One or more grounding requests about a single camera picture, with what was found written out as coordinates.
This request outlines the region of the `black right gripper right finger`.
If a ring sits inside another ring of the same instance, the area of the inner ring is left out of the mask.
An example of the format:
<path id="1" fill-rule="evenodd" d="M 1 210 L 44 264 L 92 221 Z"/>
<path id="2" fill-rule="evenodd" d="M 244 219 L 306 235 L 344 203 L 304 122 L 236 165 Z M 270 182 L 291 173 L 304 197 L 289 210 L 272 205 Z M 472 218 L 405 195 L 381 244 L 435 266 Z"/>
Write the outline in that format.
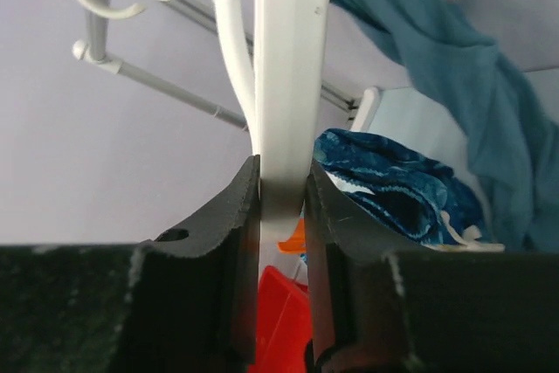
<path id="1" fill-rule="evenodd" d="M 557 371 L 555 254 L 430 250 L 372 219 L 318 164 L 305 222 L 317 371 Z"/>

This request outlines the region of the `white round clip hanger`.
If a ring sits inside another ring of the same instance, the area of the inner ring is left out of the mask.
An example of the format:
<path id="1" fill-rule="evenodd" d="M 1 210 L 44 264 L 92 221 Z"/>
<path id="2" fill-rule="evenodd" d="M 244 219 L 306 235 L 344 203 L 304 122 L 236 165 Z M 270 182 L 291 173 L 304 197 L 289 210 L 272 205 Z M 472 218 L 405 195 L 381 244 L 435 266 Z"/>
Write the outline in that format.
<path id="1" fill-rule="evenodd" d="M 211 0 L 217 37 L 239 113 L 196 96 L 108 54 L 107 24 L 143 13 L 134 3 L 76 0 L 88 17 L 76 59 L 119 74 L 246 130 L 260 158 L 260 232 L 283 241 L 296 229 L 310 170 L 322 89 L 329 0 L 254 0 L 254 33 L 245 35 L 241 0 Z M 173 0 L 156 0 L 170 2 Z"/>

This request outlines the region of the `orange clothes peg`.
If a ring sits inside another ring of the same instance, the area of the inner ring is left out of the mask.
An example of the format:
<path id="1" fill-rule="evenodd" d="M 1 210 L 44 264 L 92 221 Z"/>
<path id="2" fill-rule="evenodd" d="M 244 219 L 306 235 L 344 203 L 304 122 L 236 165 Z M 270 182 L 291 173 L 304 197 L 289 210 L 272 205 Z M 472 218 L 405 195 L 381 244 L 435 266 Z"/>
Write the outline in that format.
<path id="1" fill-rule="evenodd" d="M 301 218 L 291 237 L 277 244 L 280 252 L 285 254 L 303 254 L 306 248 L 306 229 L 305 220 Z"/>

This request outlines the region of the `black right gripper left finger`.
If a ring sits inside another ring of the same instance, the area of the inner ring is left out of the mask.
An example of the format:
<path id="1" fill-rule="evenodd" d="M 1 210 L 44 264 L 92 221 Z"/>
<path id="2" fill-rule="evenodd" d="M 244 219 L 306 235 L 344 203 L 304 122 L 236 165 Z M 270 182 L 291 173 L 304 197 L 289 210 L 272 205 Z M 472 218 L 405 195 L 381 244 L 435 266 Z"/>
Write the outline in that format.
<path id="1" fill-rule="evenodd" d="M 4 372 L 242 372 L 254 361 L 259 159 L 154 240 L 1 250 Z"/>

